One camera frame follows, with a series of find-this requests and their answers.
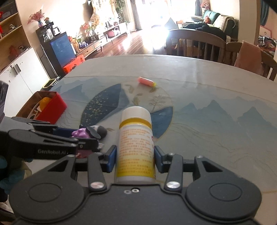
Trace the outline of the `pink flower vase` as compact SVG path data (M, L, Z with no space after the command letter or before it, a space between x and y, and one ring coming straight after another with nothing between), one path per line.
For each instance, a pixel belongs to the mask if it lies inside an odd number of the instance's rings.
M40 9L38 12L35 12L29 16L27 24L30 24L32 22L37 22L39 27L43 26L42 20L45 18L44 13Z

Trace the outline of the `orange fruit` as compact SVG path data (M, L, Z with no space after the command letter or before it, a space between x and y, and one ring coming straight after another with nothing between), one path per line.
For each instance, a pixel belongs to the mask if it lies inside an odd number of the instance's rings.
M51 100L52 99L49 98L49 97L42 98L40 100L40 102L39 102L39 108L40 108L40 110L43 111L46 108L46 106L51 102Z

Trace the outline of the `long tv console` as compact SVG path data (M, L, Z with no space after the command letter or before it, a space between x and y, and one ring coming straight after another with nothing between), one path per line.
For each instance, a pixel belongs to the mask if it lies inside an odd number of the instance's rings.
M108 43L113 43L114 40L121 35L128 35L129 29L127 22L115 24L110 27L105 27L100 33L93 36L88 36L83 42L78 43L79 50L76 51L76 56L82 55L85 59L95 51L101 50Z

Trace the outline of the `clear bottle with black cap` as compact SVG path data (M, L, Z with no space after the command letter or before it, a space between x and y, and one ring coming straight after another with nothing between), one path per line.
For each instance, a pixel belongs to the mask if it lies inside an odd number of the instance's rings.
M107 130L103 126L93 125L86 127L86 132L91 138L104 139L107 136Z

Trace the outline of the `pink cylinder with yellow tip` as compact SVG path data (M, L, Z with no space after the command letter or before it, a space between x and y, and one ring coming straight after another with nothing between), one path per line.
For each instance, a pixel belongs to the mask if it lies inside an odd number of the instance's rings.
M143 85L146 85L146 86L152 87L152 88L156 86L156 83L154 81L149 80L149 79L144 78L144 77L139 77L138 82L140 84L143 84Z

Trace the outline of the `dark cabinet with blue panel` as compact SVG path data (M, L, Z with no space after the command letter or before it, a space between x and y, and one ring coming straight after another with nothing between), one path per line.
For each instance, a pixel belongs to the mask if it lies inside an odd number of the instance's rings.
M48 58L56 75L60 78L66 75L63 67L76 58L76 54L66 32L61 32L50 22L36 30L43 52Z

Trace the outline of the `wooden chair with pink cloth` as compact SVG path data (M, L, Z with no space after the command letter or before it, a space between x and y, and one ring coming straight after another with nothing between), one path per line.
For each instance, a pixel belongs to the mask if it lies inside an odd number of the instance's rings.
M228 42L225 49L224 63L241 68L274 81L276 61L258 46L248 42Z

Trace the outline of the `purple toy figure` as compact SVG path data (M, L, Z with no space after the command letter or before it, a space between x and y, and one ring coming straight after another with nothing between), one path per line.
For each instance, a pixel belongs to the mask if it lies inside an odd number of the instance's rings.
M79 140L77 147L77 158L87 158L93 152L100 152L103 144L99 139L91 138L86 132L86 128L79 128L72 132L72 138Z

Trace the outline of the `dark wooden dining chair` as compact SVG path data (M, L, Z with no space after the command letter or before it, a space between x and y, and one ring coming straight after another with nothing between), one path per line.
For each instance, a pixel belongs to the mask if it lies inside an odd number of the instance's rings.
M167 55L223 63L226 42L220 37L192 29L170 30L166 39Z

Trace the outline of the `white cupboard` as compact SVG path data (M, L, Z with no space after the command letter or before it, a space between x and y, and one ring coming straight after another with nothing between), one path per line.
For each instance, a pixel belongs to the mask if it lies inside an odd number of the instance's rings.
M50 80L34 48L29 48L1 72L8 84L4 113L13 117Z

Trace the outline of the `patterned table mat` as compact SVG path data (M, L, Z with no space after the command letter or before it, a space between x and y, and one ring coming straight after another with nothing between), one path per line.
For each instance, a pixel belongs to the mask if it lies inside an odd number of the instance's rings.
M256 184L276 190L276 103L211 85L132 77L69 77L53 87L67 105L64 128L101 125L105 145L116 143L121 115L130 106L151 114L154 142L184 158L202 155Z

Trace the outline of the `pink cloth on chair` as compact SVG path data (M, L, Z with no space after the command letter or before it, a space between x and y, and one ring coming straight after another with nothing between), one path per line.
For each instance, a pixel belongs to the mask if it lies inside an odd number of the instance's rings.
M237 54L234 67L262 75L262 54L258 46L242 41L239 53Z

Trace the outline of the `red storage box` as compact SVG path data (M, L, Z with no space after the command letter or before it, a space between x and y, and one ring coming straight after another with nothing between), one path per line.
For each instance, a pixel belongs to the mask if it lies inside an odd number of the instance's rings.
M20 109L16 116L27 118L35 104L37 104L44 97L49 97L52 100L40 113L36 120L47 121L51 124L55 124L67 108L66 103L63 101L60 94L56 91L35 92Z

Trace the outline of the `red crate on floor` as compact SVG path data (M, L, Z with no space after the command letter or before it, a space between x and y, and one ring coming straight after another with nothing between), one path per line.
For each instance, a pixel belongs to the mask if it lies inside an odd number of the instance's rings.
M67 65L63 67L63 71L65 74L71 72L74 68L79 66L80 64L84 63L85 58L83 55L79 55L76 58L72 59Z

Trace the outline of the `white yellow-labelled bottle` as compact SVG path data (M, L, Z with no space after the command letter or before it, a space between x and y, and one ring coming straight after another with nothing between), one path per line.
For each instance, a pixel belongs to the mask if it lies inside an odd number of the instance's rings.
M140 106L123 110L119 125L117 183L154 183L154 136L149 111Z

